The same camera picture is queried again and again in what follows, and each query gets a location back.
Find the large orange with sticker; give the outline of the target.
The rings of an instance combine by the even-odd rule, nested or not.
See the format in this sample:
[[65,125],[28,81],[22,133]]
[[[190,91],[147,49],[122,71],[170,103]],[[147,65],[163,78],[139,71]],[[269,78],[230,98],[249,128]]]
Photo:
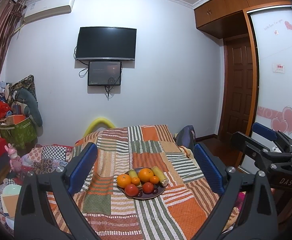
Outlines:
[[125,188],[126,186],[128,186],[129,184],[131,184],[131,177],[126,174],[120,174],[117,176],[117,186],[121,187],[121,188]]

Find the banana piece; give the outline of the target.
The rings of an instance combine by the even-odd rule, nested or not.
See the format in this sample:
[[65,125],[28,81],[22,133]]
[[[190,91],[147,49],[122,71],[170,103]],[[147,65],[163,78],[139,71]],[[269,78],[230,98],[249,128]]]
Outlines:
[[153,174],[158,177],[160,184],[163,187],[166,187],[168,185],[168,183],[169,183],[169,179],[163,173],[163,171],[158,166],[153,166],[151,168],[151,170],[152,170]]
[[129,170],[127,174],[131,177],[131,179],[138,178],[138,174],[134,169]]

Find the large red tomato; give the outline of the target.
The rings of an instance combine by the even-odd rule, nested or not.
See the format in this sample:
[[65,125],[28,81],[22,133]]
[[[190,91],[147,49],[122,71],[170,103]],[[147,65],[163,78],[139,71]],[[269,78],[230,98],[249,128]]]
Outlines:
[[139,189],[134,184],[126,185],[124,191],[125,191],[126,195],[129,197],[134,197],[137,194],[139,194]]

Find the small tangerine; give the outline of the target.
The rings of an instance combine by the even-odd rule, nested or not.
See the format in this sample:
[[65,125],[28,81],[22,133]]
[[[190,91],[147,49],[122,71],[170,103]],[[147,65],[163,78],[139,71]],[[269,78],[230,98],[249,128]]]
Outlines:
[[159,183],[159,178],[158,178],[158,176],[151,176],[151,177],[149,178],[149,182],[152,183],[152,184],[154,184],[154,185],[158,184],[158,183]]
[[141,184],[141,181],[138,177],[133,177],[133,178],[131,178],[131,183],[136,185],[136,186],[139,186]]

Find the brown wooden door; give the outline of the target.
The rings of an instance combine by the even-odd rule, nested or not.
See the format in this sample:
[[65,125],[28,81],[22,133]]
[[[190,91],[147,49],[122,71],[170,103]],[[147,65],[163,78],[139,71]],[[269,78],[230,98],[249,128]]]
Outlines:
[[235,132],[245,133],[253,89],[253,61],[248,36],[234,38],[225,44],[225,92],[218,137],[230,141]]

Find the pink toy figure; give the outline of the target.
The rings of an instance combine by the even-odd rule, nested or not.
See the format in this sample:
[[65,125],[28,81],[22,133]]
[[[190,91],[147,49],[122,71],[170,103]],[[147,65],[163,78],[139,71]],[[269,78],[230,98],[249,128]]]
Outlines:
[[5,145],[5,150],[7,151],[9,157],[10,168],[12,171],[19,173],[22,169],[21,157],[18,155],[16,148],[11,145]]

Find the green storage box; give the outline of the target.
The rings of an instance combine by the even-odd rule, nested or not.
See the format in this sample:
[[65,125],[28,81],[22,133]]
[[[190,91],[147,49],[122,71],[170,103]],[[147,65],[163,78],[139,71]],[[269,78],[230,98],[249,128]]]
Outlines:
[[14,145],[15,148],[25,149],[26,144],[37,138],[35,126],[30,118],[15,125],[1,125],[0,135],[6,142]]

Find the dark purple round plate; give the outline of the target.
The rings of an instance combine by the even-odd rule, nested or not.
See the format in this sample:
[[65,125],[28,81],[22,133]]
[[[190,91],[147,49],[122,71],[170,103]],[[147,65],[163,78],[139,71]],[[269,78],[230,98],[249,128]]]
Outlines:
[[[134,169],[134,170],[138,173],[142,168],[147,168],[147,167],[132,168],[132,169]],[[137,186],[138,189],[139,189],[139,191],[143,191],[143,189],[142,189],[142,185],[143,185],[143,184],[144,184],[144,183],[141,182],[141,184],[140,184],[139,186]],[[123,191],[123,193],[126,195],[124,189],[121,188],[121,187],[119,187],[119,188],[120,188],[120,189]],[[153,193],[151,193],[151,194],[145,194],[145,193],[143,192],[143,195],[142,195],[141,197],[137,197],[137,195],[134,196],[134,197],[129,197],[129,196],[127,196],[127,195],[126,195],[126,196],[129,197],[129,198],[137,199],[137,200],[149,200],[149,199],[153,199],[153,198],[156,198],[156,197],[160,196],[160,195],[165,191],[165,188],[166,188],[166,187],[163,187],[163,186],[160,184],[160,182],[159,182],[158,184],[154,185],[154,189],[158,189],[158,193],[157,193],[157,194],[153,194]]]

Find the yellow foam tube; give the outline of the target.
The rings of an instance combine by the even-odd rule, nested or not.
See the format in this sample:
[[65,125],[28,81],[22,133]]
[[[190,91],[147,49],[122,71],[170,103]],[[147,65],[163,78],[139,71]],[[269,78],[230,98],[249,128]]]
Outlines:
[[86,129],[83,137],[88,136],[90,133],[92,133],[96,128],[98,127],[107,127],[107,128],[115,128],[115,125],[106,118],[96,118],[95,120],[93,120],[88,128]]

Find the dark red grape left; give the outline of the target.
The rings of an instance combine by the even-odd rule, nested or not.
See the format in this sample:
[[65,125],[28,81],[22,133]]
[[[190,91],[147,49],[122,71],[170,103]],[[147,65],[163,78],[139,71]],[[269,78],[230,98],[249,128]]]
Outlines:
[[143,191],[139,191],[139,193],[137,194],[137,197],[141,197],[143,195]]

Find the orange on plate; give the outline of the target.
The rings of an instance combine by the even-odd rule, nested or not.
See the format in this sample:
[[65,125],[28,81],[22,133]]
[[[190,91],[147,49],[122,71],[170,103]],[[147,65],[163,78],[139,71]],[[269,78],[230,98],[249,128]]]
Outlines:
[[154,173],[151,169],[149,168],[142,168],[138,172],[138,178],[140,179],[141,182],[147,183],[150,181],[150,179],[154,176]]

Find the grey plush toy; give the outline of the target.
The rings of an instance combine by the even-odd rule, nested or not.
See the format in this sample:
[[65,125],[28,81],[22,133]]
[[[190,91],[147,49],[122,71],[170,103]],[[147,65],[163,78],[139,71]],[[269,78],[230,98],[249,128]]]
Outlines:
[[26,89],[20,88],[15,94],[15,100],[24,103],[28,107],[28,116],[31,116],[38,127],[42,127],[43,121],[39,112],[38,103],[34,96]]

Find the wooden overhead cabinet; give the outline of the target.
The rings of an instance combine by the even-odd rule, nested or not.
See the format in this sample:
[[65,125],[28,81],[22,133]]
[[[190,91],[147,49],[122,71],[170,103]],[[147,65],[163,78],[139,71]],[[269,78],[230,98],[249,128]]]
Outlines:
[[248,33],[243,11],[247,8],[290,0],[210,0],[194,9],[196,28],[215,38],[223,39]]

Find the small wall monitor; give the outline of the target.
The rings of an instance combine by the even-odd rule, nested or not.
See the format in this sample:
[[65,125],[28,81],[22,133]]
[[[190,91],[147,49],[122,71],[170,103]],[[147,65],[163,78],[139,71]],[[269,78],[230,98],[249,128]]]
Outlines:
[[118,61],[90,61],[88,86],[120,86],[122,63]]

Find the wall mounted black television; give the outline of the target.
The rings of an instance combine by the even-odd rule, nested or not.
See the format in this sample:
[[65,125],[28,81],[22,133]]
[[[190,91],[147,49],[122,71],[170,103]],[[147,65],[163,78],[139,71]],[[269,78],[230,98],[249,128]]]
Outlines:
[[125,60],[136,57],[137,30],[120,27],[81,27],[76,60]]

